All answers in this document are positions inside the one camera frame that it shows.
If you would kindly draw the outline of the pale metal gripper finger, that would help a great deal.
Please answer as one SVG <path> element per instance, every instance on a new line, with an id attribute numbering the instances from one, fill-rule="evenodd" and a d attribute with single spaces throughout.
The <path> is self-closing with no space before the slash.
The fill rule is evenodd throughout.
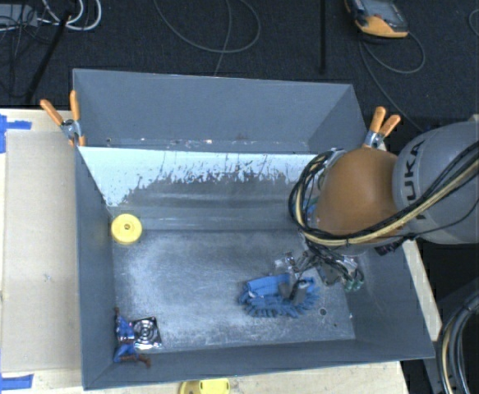
<path id="1" fill-rule="evenodd" d="M 304 259 L 301 255 L 294 255 L 292 251 L 283 253 L 274 261 L 274 274 L 293 274 L 297 276 L 304 269 Z"/>
<path id="2" fill-rule="evenodd" d="M 309 283 L 300 280 L 294 283 L 279 283 L 279 294 L 291 303 L 303 303 L 306 299 Z"/>

